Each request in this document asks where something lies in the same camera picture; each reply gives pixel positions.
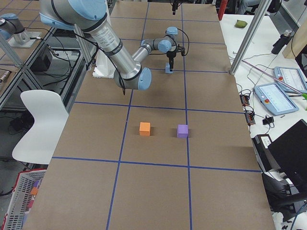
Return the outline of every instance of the red cylinder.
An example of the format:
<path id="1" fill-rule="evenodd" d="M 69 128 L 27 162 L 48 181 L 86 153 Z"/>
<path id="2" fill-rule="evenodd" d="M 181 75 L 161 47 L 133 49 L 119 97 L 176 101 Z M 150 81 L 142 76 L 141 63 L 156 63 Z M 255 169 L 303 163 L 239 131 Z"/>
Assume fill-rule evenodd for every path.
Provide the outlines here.
<path id="1" fill-rule="evenodd" d="M 219 13 L 217 14 L 218 17 L 219 17 L 219 20 L 221 20 L 223 18 L 227 3 L 228 3 L 228 0 L 222 0 L 222 2 L 221 2 Z"/>

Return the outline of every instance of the black monitor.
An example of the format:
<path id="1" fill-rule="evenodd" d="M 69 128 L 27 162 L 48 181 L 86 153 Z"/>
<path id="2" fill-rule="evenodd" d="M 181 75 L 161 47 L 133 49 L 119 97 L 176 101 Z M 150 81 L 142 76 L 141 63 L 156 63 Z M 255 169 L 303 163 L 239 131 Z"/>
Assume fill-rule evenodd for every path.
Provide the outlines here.
<path id="1" fill-rule="evenodd" d="M 299 120 L 268 148 L 299 192 L 307 192 L 307 123 Z"/>

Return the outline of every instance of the crate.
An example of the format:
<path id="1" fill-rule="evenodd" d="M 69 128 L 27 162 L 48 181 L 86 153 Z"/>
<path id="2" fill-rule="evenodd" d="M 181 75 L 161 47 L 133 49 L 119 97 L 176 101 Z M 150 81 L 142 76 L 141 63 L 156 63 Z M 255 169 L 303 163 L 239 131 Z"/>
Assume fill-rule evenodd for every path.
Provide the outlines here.
<path id="1" fill-rule="evenodd" d="M 21 230 L 23 228 L 24 213 L 29 211 L 27 206 L 32 198 L 30 192 L 35 181 L 42 179 L 45 172 L 46 170 L 35 169 L 18 173 L 1 230 Z"/>

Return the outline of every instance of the person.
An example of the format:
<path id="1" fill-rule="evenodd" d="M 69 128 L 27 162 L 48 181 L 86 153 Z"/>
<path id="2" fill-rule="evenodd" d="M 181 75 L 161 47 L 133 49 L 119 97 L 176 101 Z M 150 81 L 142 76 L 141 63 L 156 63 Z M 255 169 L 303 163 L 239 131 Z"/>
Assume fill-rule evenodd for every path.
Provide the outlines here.
<path id="1" fill-rule="evenodd" d="M 247 7 L 257 5 L 261 0 L 241 0 L 237 14 L 244 14 Z"/>

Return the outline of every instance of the white table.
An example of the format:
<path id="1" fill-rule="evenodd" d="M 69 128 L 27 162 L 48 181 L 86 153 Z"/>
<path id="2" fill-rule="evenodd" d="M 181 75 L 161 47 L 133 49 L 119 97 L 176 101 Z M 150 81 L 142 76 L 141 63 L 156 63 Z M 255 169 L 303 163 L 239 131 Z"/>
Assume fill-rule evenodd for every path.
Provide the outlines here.
<path id="1" fill-rule="evenodd" d="M 223 19 L 220 21 L 220 25 L 223 31 L 225 43 L 227 45 L 227 52 L 230 57 L 234 58 L 236 52 L 239 50 L 239 47 L 242 43 L 242 40 L 248 30 L 248 26 L 250 25 L 253 16 L 251 15 L 230 15 L 226 14 L 223 16 Z M 248 23 L 248 25 L 244 29 L 235 28 L 234 25 L 237 20 L 243 20 Z M 261 54 L 269 54 L 269 55 L 261 55 L 259 57 L 253 57 L 247 59 L 246 61 L 252 65 L 262 64 L 269 68 L 274 68 L 276 66 L 282 67 L 292 67 L 299 68 L 298 64 L 294 59 L 285 59 L 282 55 L 283 49 L 276 56 L 274 54 L 270 54 L 272 50 L 272 45 L 279 39 L 280 34 L 275 28 L 273 22 L 269 18 L 269 16 L 265 16 L 254 36 L 252 42 L 250 43 L 244 58 L 249 58 L 254 55 Z M 273 75 L 272 69 L 267 69 L 263 66 L 258 66 L 258 68 L 266 71 L 267 73 Z M 251 67 L 243 62 L 241 62 L 238 70 L 235 73 L 236 82 L 240 84 L 244 89 L 252 89 L 254 88 L 254 84 L 247 78 L 247 75 L 250 71 Z M 252 69 L 249 78 L 252 79 L 257 85 L 262 85 L 266 83 L 274 82 L 271 78 L 262 75 L 258 70 Z M 294 103 L 299 107 L 299 111 L 285 114 L 285 116 L 275 116 L 274 124 L 275 127 L 271 128 L 268 132 L 271 139 L 274 141 L 277 139 L 282 133 L 284 133 L 288 128 L 294 125 L 298 120 L 305 119 L 307 121 L 307 111 L 306 106 L 307 102 L 303 100 L 302 97 L 292 97 Z M 260 116 L 270 115 L 272 116 L 266 108 L 260 103 L 257 96 L 254 94 L 250 97 L 250 104 L 253 106 L 255 113 Z M 251 126 L 250 136 L 253 138 L 257 134 L 264 134 L 268 131 L 268 125 L 262 125 L 262 118 L 259 116 L 255 117 L 256 124 Z M 293 229 L 306 229 L 307 227 L 307 213 L 302 213 L 298 216 L 295 226 Z M 279 230 L 285 223 L 275 223 L 276 229 Z"/>

